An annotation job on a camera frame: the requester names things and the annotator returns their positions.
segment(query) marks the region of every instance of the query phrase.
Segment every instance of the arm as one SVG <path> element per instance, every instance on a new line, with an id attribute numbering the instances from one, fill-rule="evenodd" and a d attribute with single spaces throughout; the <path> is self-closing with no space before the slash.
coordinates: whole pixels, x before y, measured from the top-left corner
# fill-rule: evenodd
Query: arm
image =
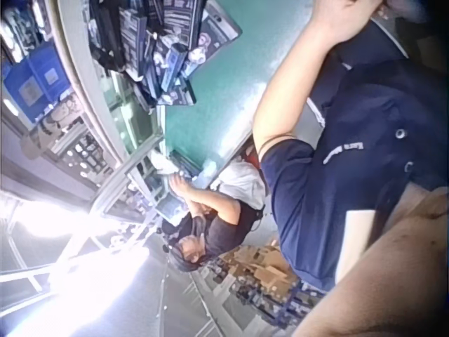
<path id="1" fill-rule="evenodd" d="M 273 145 L 294 138 L 293 129 L 324 58 L 356 35 L 381 0 L 316 0 L 311 21 L 267 86 L 255 113 L 253 137 L 259 159 Z"/>
<path id="2" fill-rule="evenodd" d="M 170 186 L 180 197 L 215 209 L 218 216 L 227 223 L 231 225 L 239 223 L 240 203 L 237 200 L 219 192 L 198 190 L 178 175 L 170 177 Z"/>
<path id="3" fill-rule="evenodd" d="M 189 212 L 191 213 L 193 218 L 195 218 L 196 216 L 202 216 L 204 214 L 203 207 L 197 202 L 190 199 L 185 199 L 185 203 L 187 204 Z"/>

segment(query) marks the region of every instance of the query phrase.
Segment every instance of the shirt button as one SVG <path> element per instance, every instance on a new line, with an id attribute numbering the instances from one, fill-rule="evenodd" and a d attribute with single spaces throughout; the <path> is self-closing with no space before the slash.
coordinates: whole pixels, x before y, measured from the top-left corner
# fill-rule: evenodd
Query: shirt button
<path id="1" fill-rule="evenodd" d="M 396 138 L 402 139 L 405 138 L 406 136 L 407 132 L 403 128 L 400 128 L 399 130 L 396 131 Z"/>
<path id="2" fill-rule="evenodd" d="M 406 173 L 410 173 L 413 170 L 413 161 L 409 161 L 404 167 Z"/>

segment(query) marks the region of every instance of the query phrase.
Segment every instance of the woman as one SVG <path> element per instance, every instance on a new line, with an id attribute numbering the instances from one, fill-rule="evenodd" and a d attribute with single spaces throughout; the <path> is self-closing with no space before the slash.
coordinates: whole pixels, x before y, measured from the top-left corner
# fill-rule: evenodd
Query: woman
<path id="1" fill-rule="evenodd" d="M 180 235 L 169 253 L 170 262 L 183 272 L 193 272 L 242 244 L 253 223 L 262 218 L 265 186 L 254 166 L 233 161 L 219 178 L 226 181 L 220 181 L 215 192 L 196 189 L 179 175 L 170 177 L 172 190 L 189 207 L 187 220 L 192 219 L 191 234 Z M 183 219 L 180 231 L 190 226 L 188 222 Z"/>

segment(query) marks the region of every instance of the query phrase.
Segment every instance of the black top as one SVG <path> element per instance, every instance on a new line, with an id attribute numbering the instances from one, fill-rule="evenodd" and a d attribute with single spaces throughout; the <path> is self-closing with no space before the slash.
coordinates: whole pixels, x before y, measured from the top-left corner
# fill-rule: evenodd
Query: black top
<path id="1" fill-rule="evenodd" d="M 259 216 L 259 211 L 246 203 L 240 203 L 240 218 L 237 225 L 231 225 L 219 216 L 206 223 L 206 256 L 213 258 L 240 246 L 246 235 L 251 231 L 253 223 Z"/>

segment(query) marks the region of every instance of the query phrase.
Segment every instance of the white shirt logo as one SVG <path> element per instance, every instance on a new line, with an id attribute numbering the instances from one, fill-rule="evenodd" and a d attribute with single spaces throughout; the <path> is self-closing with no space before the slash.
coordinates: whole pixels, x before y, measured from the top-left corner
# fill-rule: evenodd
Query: white shirt logo
<path id="1" fill-rule="evenodd" d="M 343 150 L 363 150 L 363 143 L 352 143 L 337 146 L 334 150 L 329 152 L 328 156 L 323 160 L 323 164 L 326 165 L 330 161 L 330 158 L 336 154 L 342 153 Z"/>

